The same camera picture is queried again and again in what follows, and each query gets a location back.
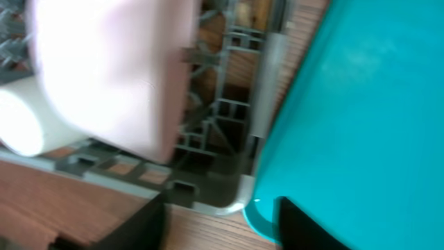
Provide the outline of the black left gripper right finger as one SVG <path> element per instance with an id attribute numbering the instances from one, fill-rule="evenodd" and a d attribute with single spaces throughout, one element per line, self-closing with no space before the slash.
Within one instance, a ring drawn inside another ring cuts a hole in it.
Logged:
<path id="1" fill-rule="evenodd" d="M 275 239 L 281 249 L 350 250 L 287 197 L 275 200 Z"/>

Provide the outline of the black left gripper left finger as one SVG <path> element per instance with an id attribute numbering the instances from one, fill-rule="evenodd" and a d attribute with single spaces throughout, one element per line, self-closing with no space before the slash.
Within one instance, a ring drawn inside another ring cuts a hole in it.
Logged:
<path id="1" fill-rule="evenodd" d="M 48 250 L 160 250 L 167 235 L 167 198 L 158 194 L 100 241 L 82 246 L 57 237 Z"/>

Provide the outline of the white cup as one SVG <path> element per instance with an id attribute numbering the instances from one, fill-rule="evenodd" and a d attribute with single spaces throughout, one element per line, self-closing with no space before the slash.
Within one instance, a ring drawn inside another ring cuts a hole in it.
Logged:
<path id="1" fill-rule="evenodd" d="M 1 86 L 1 142 L 11 151 L 33 157 L 87 138 L 54 112 L 34 77 Z"/>

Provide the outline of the small pink-white plate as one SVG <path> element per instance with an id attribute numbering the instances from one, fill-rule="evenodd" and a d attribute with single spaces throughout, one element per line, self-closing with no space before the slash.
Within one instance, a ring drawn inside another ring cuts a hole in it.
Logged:
<path id="1" fill-rule="evenodd" d="M 199 10 L 197 0 L 27 1 L 33 66 L 50 104 L 93 138 L 166 163 Z"/>

